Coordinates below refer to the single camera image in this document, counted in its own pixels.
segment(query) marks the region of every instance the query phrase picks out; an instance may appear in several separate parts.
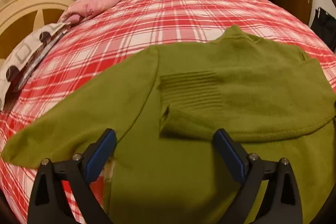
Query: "metal screw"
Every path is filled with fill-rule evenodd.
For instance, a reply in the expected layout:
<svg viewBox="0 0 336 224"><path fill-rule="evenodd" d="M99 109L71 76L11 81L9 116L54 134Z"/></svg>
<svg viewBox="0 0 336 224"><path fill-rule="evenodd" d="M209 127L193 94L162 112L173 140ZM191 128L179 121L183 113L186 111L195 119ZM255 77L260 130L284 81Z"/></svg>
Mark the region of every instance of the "metal screw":
<svg viewBox="0 0 336 224"><path fill-rule="evenodd" d="M281 159L281 163L284 165L288 165L289 164L289 160L287 158L282 158Z"/></svg>
<svg viewBox="0 0 336 224"><path fill-rule="evenodd" d="M82 157L81 154L76 153L76 154L74 154L74 155L72 156L72 159L73 159L73 160L80 160L81 157Z"/></svg>
<svg viewBox="0 0 336 224"><path fill-rule="evenodd" d="M47 165L49 163L49 159L43 159L42 161L41 161L41 164L42 165Z"/></svg>
<svg viewBox="0 0 336 224"><path fill-rule="evenodd" d="M259 156L256 153L251 153L251 154L249 154L249 158L251 160L257 160L259 158Z"/></svg>

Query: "green sweater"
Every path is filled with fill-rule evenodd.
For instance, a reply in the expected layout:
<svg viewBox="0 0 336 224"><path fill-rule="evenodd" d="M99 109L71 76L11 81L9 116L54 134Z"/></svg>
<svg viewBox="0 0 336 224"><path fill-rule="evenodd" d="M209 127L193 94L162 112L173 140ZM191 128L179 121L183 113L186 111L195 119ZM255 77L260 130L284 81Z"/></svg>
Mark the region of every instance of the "green sweater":
<svg viewBox="0 0 336 224"><path fill-rule="evenodd" d="M209 141L224 128L249 153L289 158L309 223L336 182L335 98L302 49L233 26L215 41L151 46L107 69L14 135L1 156L36 168L113 128L105 209L115 224L213 224L239 188Z"/></svg>

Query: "white wall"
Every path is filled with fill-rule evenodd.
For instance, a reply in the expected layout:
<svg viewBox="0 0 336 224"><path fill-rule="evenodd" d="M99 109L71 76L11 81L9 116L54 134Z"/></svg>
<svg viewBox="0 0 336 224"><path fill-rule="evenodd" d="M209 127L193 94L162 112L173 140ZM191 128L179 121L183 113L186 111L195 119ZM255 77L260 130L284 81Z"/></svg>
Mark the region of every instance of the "white wall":
<svg viewBox="0 0 336 224"><path fill-rule="evenodd" d="M333 4L332 0L313 0L312 7L311 7L309 26L311 26L311 24L314 20L315 9L317 9L319 7L323 8L330 15L332 15L334 18L336 18L336 7Z"/></svg>

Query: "patterned pillow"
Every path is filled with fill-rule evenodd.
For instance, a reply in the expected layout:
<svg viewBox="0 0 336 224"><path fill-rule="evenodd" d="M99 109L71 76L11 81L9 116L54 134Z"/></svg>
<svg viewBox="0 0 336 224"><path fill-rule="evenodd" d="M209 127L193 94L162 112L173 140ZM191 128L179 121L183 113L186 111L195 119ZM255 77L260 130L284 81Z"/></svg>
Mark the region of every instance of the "patterned pillow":
<svg viewBox="0 0 336 224"><path fill-rule="evenodd" d="M68 29L66 23L45 25L30 33L13 49L0 68L0 110L4 108L6 94L22 89L43 57Z"/></svg>

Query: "bed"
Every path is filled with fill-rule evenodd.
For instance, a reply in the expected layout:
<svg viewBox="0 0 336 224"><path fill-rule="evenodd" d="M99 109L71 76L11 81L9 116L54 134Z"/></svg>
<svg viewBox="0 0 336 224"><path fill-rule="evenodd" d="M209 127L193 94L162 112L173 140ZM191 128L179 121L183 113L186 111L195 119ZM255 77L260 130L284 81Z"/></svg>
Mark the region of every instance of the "bed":
<svg viewBox="0 0 336 224"><path fill-rule="evenodd" d="M319 60L336 91L336 56L308 26L267 0L124 0L72 28L52 48L14 108L0 113L0 151L13 134L131 54L155 44L207 42L233 24L260 37L298 45ZM27 221L35 175L35 170L0 159L0 189L21 223ZM102 177L91 184L99 202L102 186ZM75 219L84 223L69 186L64 188Z"/></svg>

